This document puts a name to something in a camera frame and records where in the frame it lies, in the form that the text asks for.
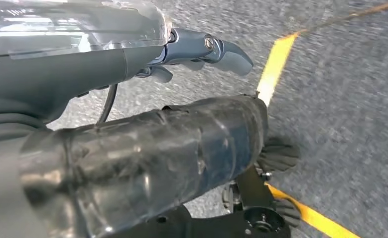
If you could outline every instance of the yellow painted line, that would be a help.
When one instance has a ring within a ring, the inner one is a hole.
[[[282,74],[290,50],[298,35],[299,34],[292,34],[280,38],[274,42],[274,45],[271,48],[267,64],[262,72],[257,88],[259,98],[263,100],[267,106],[270,104],[276,85],[279,82],[279,77]]]
[[[271,48],[267,63],[264,67],[257,88],[257,91],[259,92],[259,98],[263,100],[267,106],[270,104],[270,100],[273,97],[274,90],[279,82],[279,78],[289,57],[292,46],[296,38],[301,33],[306,33],[323,26],[328,26],[343,20],[349,20],[354,17],[372,14],[386,9],[388,9],[388,3],[384,3],[367,10],[355,12],[346,17],[335,18],[310,29],[302,29],[296,33],[276,40],[273,44],[273,47]],[[312,227],[316,228],[320,232],[326,234],[327,236],[331,238],[359,238],[359,236],[355,235],[348,229],[321,215],[312,208],[296,201],[293,197],[287,195],[286,193],[277,190],[270,184],[266,185],[268,185],[273,196],[277,198],[289,199],[291,202],[293,202],[299,208],[302,215],[302,220],[311,225]]]
[[[326,234],[327,236],[331,238],[359,238],[359,236],[353,234],[348,229],[321,215],[312,208],[296,201],[293,197],[287,195],[286,193],[277,190],[275,187],[268,183],[266,183],[266,185],[274,197],[288,199],[289,201],[293,202],[301,211],[302,220],[320,232]]]

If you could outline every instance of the transparent plastic cover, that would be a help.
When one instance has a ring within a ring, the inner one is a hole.
[[[0,57],[161,46],[171,28],[143,0],[0,0]]]

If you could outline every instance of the asphalt road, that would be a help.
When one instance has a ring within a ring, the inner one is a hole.
[[[252,93],[275,39],[382,0],[155,0],[179,27],[239,44],[255,62],[247,77],[174,67],[171,83],[122,83],[111,119],[166,104]],[[51,128],[94,123],[106,96],[74,99]],[[388,11],[300,37],[269,107],[270,133],[301,148],[272,185],[363,238],[388,237]],[[219,189],[189,203],[195,217],[223,214]],[[324,237],[302,224],[295,238]]]

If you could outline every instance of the cable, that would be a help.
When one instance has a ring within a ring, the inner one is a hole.
[[[117,95],[117,89],[118,89],[118,84],[114,84],[109,87],[108,95],[106,97],[106,101],[103,106],[102,114],[100,115],[96,124],[104,123],[106,122],[106,119],[108,119],[109,113],[111,112],[111,109],[112,109],[112,105],[114,104],[114,101],[115,101],[115,96]]]

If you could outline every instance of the bolt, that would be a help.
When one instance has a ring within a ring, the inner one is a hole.
[[[265,180],[265,181],[270,181],[272,175],[273,175],[273,174],[272,174],[271,172],[265,172],[265,173],[262,173],[262,174],[261,174],[261,177],[262,177],[263,180]]]
[[[213,37],[211,36],[206,36],[204,38],[204,45],[206,46],[206,48],[211,51],[213,48],[214,48],[214,40],[213,40]]]

